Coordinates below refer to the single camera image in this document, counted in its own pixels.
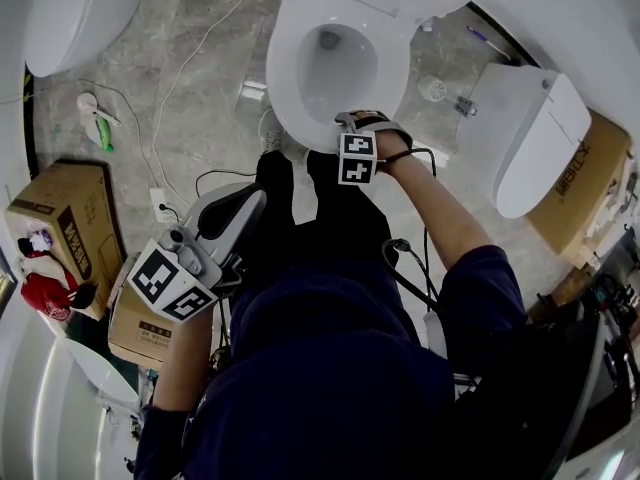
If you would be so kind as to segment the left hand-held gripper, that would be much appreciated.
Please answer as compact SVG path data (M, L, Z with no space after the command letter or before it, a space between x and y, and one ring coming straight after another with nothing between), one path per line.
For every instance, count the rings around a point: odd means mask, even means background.
M232 294L242 281L239 250L265 210L266 191L232 183L197 198L185 225L150 240L127 277L154 313L185 322Z

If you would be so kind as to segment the person's right hand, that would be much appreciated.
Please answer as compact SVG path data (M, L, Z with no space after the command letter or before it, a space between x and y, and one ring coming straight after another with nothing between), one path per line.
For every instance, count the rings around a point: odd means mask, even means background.
M389 157L404 153L410 149L403 137L395 131L377 132L376 147L379 162L385 162Z

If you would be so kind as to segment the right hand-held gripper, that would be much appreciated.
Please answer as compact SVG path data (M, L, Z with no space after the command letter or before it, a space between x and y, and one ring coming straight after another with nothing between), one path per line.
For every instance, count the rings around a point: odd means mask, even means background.
M412 137L396 122L388 119L380 112L359 111L357 127L354 116L349 112L340 112L335 116L341 134L338 142L340 185L368 185L371 183L378 167L394 162L399 154L389 157L385 162L377 158L376 133L393 130L401 135L410 147Z

